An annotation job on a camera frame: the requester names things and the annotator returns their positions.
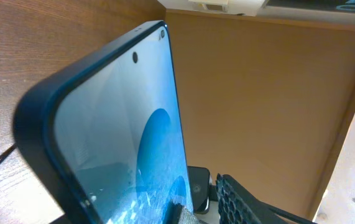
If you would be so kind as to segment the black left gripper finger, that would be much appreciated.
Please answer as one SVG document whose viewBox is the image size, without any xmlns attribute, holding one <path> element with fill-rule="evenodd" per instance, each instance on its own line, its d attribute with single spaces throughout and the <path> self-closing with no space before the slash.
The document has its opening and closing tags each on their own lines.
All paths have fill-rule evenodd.
<svg viewBox="0 0 355 224">
<path fill-rule="evenodd" d="M 315 224 L 306 218 L 261 202 L 232 176 L 218 174 L 215 191 L 222 224 Z"/>
</svg>

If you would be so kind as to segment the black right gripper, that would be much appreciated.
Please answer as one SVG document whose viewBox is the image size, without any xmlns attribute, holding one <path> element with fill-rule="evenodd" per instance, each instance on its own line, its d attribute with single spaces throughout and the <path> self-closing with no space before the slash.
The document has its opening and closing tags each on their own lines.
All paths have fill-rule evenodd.
<svg viewBox="0 0 355 224">
<path fill-rule="evenodd" d="M 210 210 L 210 203 L 217 202 L 216 186 L 213 185 L 210 171 L 204 167 L 188 166 L 191 199 L 193 211 L 206 214 Z"/>
</svg>

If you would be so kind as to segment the blue Galaxy smartphone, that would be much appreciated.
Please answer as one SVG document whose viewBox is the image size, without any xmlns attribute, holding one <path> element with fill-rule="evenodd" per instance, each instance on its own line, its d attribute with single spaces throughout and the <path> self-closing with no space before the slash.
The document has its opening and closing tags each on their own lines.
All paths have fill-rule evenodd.
<svg viewBox="0 0 355 224">
<path fill-rule="evenodd" d="M 193 211 L 170 37 L 149 21 L 33 86 L 16 145 L 72 223 Z"/>
</svg>

